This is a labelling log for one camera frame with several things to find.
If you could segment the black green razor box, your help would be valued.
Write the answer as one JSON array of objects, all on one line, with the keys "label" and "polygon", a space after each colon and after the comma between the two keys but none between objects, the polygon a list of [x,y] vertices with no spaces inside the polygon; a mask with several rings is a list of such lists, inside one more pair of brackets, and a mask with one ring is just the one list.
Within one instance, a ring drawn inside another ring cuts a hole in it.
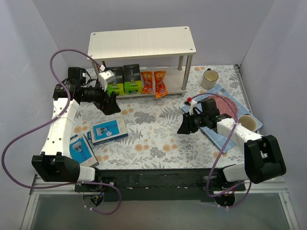
[{"label": "black green razor box", "polygon": [[108,82],[107,93],[110,96],[112,92],[115,92],[118,96],[123,96],[124,92],[124,80],[123,80],[123,67],[109,67],[108,70],[114,73],[114,78]]},{"label": "black green razor box", "polygon": [[139,64],[123,66],[123,81],[126,94],[142,92],[142,81]]}]

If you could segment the blue Harry's razor box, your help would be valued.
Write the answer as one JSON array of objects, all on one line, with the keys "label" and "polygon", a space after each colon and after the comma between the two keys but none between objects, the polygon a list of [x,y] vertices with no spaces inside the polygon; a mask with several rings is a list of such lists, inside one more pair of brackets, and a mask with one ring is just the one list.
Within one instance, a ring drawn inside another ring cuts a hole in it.
[{"label": "blue Harry's razor box", "polygon": [[94,146],[128,136],[123,117],[96,123],[90,126],[87,138]]}]

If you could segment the orange razor packet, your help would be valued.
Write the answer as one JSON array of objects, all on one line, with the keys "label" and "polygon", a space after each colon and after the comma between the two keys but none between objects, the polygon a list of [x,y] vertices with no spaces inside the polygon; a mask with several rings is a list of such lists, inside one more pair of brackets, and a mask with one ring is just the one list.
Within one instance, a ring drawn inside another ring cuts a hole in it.
[{"label": "orange razor packet", "polygon": [[153,73],[151,71],[143,71],[141,74],[144,80],[142,93],[153,93]]},{"label": "orange razor packet", "polygon": [[164,97],[168,94],[168,90],[164,84],[165,75],[166,75],[166,71],[155,71],[154,72],[155,96],[157,99]]}]

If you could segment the white two-tier shelf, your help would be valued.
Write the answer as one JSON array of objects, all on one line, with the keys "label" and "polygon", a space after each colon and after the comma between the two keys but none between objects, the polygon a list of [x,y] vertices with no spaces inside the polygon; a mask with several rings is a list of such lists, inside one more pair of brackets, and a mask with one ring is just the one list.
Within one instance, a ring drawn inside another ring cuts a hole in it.
[{"label": "white two-tier shelf", "polygon": [[93,32],[88,55],[98,63],[165,70],[169,94],[184,96],[196,47],[188,26]]}]

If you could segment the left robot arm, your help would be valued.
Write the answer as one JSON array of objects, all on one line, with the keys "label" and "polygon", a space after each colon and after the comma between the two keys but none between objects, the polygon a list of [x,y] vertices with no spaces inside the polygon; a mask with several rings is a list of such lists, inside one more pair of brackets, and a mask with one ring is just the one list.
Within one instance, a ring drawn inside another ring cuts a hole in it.
[{"label": "left robot arm", "polygon": [[102,180],[95,175],[95,168],[80,165],[70,154],[71,129],[81,102],[94,103],[105,115],[120,112],[116,94],[107,93],[115,75],[103,69],[97,77],[99,86],[87,88],[78,68],[69,68],[69,73],[75,75],[60,81],[54,89],[52,123],[41,153],[32,157],[32,165],[45,182],[85,182],[96,192]]}]

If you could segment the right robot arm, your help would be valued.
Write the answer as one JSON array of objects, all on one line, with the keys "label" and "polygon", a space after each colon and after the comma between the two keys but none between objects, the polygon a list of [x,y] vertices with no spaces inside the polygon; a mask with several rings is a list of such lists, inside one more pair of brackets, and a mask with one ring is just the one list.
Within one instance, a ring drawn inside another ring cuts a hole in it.
[{"label": "right robot arm", "polygon": [[286,173],[276,137],[263,136],[243,127],[234,115],[221,111],[213,98],[199,102],[188,98],[185,105],[189,110],[183,114],[178,134],[188,135],[206,127],[243,150],[242,164],[218,169],[214,182],[220,189],[229,191],[246,180],[259,184]]}]

